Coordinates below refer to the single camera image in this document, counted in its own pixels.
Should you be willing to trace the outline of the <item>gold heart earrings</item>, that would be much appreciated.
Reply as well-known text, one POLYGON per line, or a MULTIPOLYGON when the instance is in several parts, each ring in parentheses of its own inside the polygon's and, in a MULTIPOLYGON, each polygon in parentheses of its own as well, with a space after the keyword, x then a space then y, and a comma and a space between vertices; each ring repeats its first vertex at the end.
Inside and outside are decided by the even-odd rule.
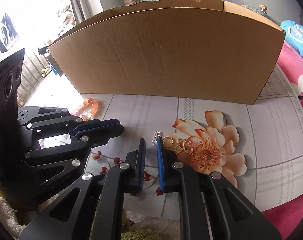
POLYGON ((175 153, 186 153, 188 155, 193 155, 193 147, 191 146, 191 141, 188 139, 179 138, 177 140, 177 145, 175 146, 175 153))

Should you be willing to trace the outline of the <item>gold hoop earring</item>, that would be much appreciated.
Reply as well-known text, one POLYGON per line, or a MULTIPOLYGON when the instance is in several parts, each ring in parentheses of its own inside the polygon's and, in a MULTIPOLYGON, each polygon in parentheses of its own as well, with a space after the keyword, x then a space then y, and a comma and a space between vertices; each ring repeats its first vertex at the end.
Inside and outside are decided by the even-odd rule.
POLYGON ((164 137, 164 138, 163 138, 163 145, 164 145, 164 147, 169 148, 169 147, 171 147, 173 144, 174 144, 174 141, 173 141, 173 139, 172 139, 171 137, 164 137))

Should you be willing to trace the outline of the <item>floral bed sheet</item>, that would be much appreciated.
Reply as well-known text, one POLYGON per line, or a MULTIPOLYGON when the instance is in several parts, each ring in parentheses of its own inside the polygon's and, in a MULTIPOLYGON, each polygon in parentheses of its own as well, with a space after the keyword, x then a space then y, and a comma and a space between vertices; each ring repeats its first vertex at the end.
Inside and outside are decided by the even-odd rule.
POLYGON ((258 159, 262 157, 262 134, 271 130, 271 114, 263 99, 272 90, 263 88, 252 105, 191 98, 94 94, 97 119, 118 119, 122 135, 92 150, 85 170, 104 174, 126 154, 138 149, 145 140, 143 190, 136 197, 126 196, 124 207, 132 212, 167 219, 178 219, 179 204, 175 193, 162 193, 159 185, 155 131, 171 137, 175 151, 179 138, 188 139, 193 155, 177 154, 179 161, 201 173, 220 172, 255 205, 258 183, 258 159))

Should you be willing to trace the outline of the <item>pink fleece blanket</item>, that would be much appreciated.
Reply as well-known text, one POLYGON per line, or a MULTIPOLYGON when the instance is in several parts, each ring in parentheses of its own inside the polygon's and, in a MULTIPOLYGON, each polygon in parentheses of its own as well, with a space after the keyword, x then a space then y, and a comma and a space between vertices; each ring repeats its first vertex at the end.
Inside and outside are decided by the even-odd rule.
POLYGON ((303 239, 303 57, 288 42, 266 87, 272 127, 262 134, 255 205, 282 239, 303 239))

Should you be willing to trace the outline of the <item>brown cardboard box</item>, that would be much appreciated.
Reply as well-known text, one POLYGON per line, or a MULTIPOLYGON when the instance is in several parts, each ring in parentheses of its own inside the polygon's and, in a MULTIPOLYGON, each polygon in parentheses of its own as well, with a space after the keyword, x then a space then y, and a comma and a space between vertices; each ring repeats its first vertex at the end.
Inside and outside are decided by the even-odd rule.
POLYGON ((285 31, 220 0, 139 2, 101 12, 49 52, 81 94, 136 94, 253 104, 285 31))

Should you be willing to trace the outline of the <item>blue pillow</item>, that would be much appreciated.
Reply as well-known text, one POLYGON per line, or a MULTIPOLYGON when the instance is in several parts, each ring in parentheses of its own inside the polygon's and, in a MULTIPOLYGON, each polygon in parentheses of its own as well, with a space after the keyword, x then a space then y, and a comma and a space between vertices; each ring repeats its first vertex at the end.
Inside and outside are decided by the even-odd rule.
POLYGON ((303 57, 303 26, 294 21, 285 20, 280 27, 286 32, 285 41, 303 57))

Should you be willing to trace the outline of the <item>mushroom figurine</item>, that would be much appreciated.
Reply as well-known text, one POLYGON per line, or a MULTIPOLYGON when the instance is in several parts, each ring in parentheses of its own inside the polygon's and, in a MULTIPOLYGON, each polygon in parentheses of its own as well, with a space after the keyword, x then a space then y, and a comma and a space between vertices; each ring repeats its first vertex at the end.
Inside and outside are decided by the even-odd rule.
POLYGON ((260 8, 260 10, 263 12, 263 13, 267 13, 267 6, 266 5, 264 5, 264 4, 260 4, 259 5, 259 8, 260 8))

